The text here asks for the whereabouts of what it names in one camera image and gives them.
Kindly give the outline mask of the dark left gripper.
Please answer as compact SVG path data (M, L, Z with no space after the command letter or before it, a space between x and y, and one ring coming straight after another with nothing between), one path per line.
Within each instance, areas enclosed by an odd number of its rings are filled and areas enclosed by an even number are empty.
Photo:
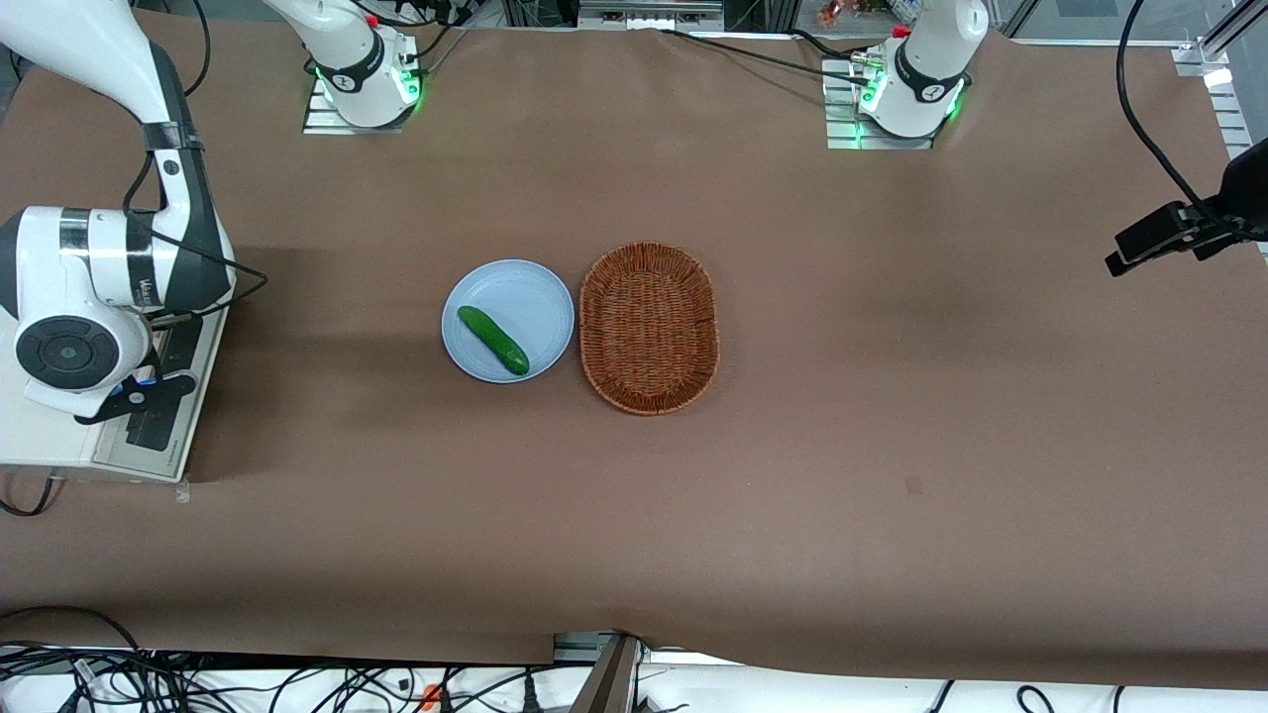
M1227 167L1219 192L1205 200L1217 221L1205 218L1200 235L1203 244L1193 249L1198 261L1208 260L1238 244L1265 244L1267 230L1267 140L1240 154ZM1163 255L1187 252L1191 245L1186 203L1173 200L1144 216L1115 235L1115 252L1104 258L1113 278Z

